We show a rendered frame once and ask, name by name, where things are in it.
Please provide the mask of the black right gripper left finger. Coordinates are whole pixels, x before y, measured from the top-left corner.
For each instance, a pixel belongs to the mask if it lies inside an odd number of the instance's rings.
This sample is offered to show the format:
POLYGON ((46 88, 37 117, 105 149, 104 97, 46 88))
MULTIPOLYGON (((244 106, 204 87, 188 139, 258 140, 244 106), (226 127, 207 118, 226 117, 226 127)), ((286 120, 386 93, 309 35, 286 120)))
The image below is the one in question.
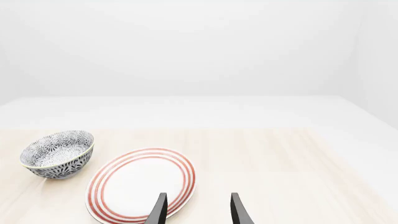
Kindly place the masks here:
POLYGON ((159 198, 144 224, 165 224, 167 219, 167 209, 167 194, 162 192, 159 194, 159 198))

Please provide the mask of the black and white patterned bowl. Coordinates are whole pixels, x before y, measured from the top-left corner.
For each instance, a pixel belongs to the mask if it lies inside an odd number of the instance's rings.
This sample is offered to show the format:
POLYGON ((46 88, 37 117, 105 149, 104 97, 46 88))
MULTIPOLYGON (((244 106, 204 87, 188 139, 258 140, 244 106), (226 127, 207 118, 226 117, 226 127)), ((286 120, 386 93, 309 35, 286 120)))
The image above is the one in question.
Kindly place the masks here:
POLYGON ((83 130, 57 132, 30 143, 19 156, 21 164, 45 179, 68 179, 90 160, 94 136, 83 130))

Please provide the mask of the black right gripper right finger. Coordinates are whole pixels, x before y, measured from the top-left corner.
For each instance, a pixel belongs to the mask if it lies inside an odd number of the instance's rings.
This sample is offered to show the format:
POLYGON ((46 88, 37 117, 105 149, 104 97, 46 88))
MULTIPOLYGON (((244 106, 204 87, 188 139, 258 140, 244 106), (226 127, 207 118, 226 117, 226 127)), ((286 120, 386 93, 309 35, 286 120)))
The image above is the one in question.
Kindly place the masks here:
POLYGON ((254 224, 238 193, 231 194, 230 209, 233 224, 254 224))

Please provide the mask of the white plate with red rings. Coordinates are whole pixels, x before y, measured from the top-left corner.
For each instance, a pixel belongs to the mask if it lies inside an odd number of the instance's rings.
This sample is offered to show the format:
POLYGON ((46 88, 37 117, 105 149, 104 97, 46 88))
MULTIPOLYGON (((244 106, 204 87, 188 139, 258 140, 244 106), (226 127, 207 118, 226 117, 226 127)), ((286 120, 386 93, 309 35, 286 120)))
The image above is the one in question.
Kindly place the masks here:
POLYGON ((196 186, 195 166, 181 152, 138 149, 96 171, 86 186, 85 205, 101 224, 143 224, 161 193, 167 194, 171 217, 188 203, 196 186))

